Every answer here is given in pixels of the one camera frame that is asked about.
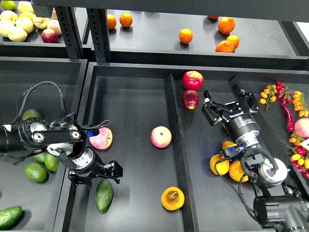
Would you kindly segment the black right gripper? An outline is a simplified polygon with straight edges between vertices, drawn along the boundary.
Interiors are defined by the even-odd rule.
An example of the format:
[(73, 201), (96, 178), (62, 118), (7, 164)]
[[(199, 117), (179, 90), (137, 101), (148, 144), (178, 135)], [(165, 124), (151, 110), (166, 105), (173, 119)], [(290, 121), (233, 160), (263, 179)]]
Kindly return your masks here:
[[(233, 84), (233, 92), (237, 97), (236, 108), (241, 113), (229, 116), (224, 121), (225, 129), (238, 145), (259, 145), (257, 136), (260, 134), (260, 127), (251, 114), (258, 113), (260, 107), (252, 92), (247, 92), (241, 83)], [(227, 106), (212, 100), (209, 92), (204, 91), (204, 103), (202, 113), (211, 126), (222, 121), (223, 114), (229, 114)]]

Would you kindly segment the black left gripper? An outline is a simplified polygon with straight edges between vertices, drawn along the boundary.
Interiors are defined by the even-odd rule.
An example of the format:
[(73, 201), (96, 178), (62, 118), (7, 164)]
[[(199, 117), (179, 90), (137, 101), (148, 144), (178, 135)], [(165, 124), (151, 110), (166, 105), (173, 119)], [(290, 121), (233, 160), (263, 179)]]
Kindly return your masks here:
[(115, 160), (104, 164), (99, 155), (91, 148), (86, 147), (79, 157), (70, 158), (75, 165), (69, 168), (68, 179), (74, 185), (84, 185), (92, 188), (92, 178), (98, 174), (100, 178), (112, 179), (120, 184), (123, 177), (123, 167)]

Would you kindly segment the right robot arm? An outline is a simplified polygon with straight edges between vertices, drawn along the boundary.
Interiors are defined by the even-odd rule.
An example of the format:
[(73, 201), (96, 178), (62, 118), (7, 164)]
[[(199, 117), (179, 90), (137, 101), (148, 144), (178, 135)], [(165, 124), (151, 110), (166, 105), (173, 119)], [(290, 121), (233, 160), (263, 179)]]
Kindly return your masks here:
[(237, 101), (221, 104), (204, 91), (202, 112), (210, 125), (222, 122), (235, 143), (221, 151), (221, 157), (211, 167), (223, 177), (218, 165), (225, 161), (239, 161), (243, 171), (235, 189), (247, 213), (263, 229), (277, 232), (307, 232), (309, 230), (309, 202), (287, 177), (290, 169), (263, 148), (259, 141), (260, 127), (253, 115), (259, 106), (253, 93), (230, 82)]

